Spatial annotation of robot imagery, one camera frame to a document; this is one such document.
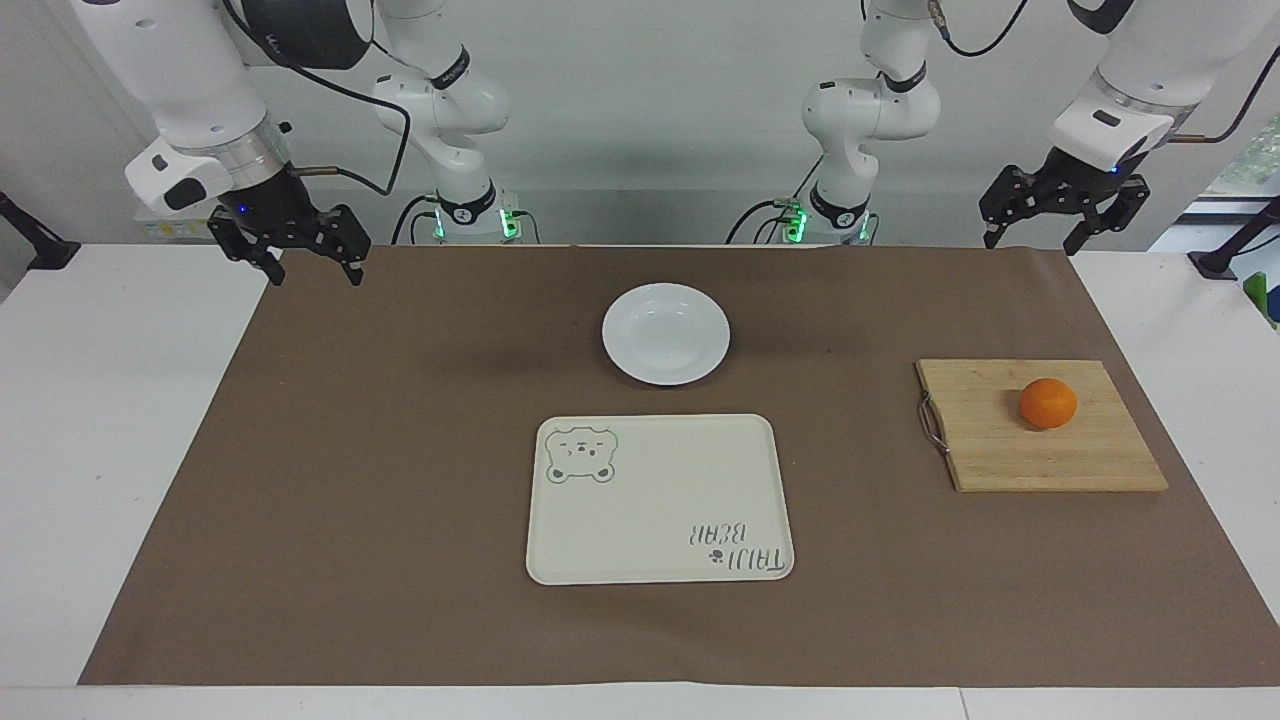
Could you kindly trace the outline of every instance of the window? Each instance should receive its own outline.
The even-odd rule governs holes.
[[[1280,115],[1272,118],[1244,152],[1204,191],[1204,197],[1276,195],[1280,195]]]

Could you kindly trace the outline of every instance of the metal handle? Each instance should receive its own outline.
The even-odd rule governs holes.
[[[947,447],[946,441],[942,439],[942,430],[938,428],[938,421],[933,416],[933,407],[929,405],[929,391],[924,391],[924,398],[920,400],[918,410],[920,413],[920,427],[924,428],[924,434],[928,436],[929,442],[932,442],[943,456],[951,455],[951,448]]]

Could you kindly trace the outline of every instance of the cutting board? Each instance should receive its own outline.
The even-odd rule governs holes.
[[[922,420],[960,492],[1160,492],[1169,489],[1102,363],[1092,360],[919,360]],[[1057,378],[1079,410],[1041,430],[1018,411],[1021,389]]]

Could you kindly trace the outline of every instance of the bear face print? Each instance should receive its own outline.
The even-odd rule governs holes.
[[[608,428],[556,430],[547,437],[547,451],[552,459],[547,479],[556,484],[570,478],[607,483],[613,479],[613,452],[617,448],[618,437]]]

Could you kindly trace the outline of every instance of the table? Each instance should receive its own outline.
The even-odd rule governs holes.
[[[1179,255],[1075,266],[1277,615],[1280,338]],[[215,247],[92,245],[0,305],[0,716],[1280,716],[1280,688],[74,688],[262,288]]]

